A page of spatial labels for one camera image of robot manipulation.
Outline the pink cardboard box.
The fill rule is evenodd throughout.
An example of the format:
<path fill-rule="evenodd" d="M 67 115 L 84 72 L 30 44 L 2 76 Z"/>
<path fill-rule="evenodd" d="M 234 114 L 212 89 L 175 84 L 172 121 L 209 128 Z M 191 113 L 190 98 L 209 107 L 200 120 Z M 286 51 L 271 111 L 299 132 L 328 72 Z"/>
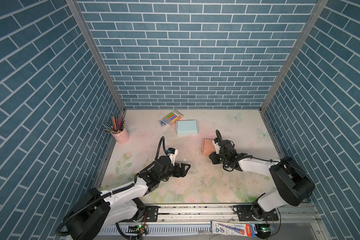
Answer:
<path fill-rule="evenodd" d="M 203 139 L 202 155 L 209 156 L 214 152 L 215 152 L 214 140 L 213 139 Z"/>

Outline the light blue paper box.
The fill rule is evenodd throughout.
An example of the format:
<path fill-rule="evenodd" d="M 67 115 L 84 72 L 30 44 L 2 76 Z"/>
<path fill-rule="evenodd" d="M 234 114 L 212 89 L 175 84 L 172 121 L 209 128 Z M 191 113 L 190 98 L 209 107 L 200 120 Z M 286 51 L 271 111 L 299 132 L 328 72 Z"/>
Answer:
<path fill-rule="evenodd" d="M 198 134 L 197 120 L 177 121 L 177 135 L 190 136 Z"/>

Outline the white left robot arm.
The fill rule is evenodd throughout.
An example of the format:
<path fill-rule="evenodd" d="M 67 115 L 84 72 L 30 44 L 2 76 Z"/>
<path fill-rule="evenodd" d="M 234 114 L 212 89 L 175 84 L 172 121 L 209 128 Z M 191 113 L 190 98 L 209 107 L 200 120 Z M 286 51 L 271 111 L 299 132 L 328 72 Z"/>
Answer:
<path fill-rule="evenodd" d="M 175 156 L 161 156 L 123 186 L 107 191 L 88 190 L 65 215 L 56 229 L 57 236 L 71 236 L 74 240 L 92 240 L 98 233 L 123 221 L 145 220 L 153 208 L 146 207 L 141 197 L 153 192 L 160 182 L 169 178 L 183 178 L 190 165 L 174 163 Z"/>

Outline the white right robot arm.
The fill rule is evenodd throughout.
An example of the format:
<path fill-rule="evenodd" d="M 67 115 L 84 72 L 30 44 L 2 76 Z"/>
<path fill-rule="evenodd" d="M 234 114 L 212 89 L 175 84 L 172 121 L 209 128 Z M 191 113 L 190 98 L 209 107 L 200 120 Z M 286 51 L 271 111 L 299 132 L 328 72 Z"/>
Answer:
<path fill-rule="evenodd" d="M 256 219 L 263 219 L 286 204 L 299 206 L 310 197 L 315 184 L 310 176 L 290 157 L 264 160 L 245 153 L 237 153 L 229 140 L 212 140 L 215 151 L 209 155 L 212 163 L 222 164 L 228 172 L 234 170 L 261 174 L 268 177 L 275 189 L 262 193 L 253 203 L 251 213 Z"/>

